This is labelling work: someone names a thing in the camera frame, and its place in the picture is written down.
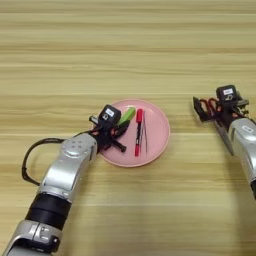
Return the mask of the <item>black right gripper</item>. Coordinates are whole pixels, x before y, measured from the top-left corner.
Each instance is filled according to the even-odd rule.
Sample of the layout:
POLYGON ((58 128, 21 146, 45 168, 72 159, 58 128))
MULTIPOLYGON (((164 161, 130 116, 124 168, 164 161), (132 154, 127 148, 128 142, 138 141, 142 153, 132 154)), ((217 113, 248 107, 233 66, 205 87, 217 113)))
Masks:
POLYGON ((217 102, 215 98, 208 100, 193 98, 194 110, 202 122, 212 121, 216 117, 216 123, 225 129, 228 129, 233 121, 247 118, 249 113, 246 109, 247 105, 249 105, 249 100, 246 99, 217 102))

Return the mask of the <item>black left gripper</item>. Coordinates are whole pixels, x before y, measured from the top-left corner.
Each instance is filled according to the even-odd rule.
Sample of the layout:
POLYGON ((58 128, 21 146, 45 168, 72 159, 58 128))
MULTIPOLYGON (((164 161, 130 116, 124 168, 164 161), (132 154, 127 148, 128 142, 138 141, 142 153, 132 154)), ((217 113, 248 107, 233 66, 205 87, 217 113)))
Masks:
MULTIPOLYGON (((94 127, 89 131, 89 134, 97 142, 97 151, 100 152, 105 148, 111 146, 111 143, 117 147, 122 153, 126 151, 126 146, 119 143, 117 140, 113 140, 112 130, 116 126, 116 121, 114 119, 108 118, 105 120, 101 117, 91 116, 89 121, 94 124, 94 127)), ((115 130, 116 135, 123 135, 130 125, 130 121, 126 120, 117 126, 115 130)))

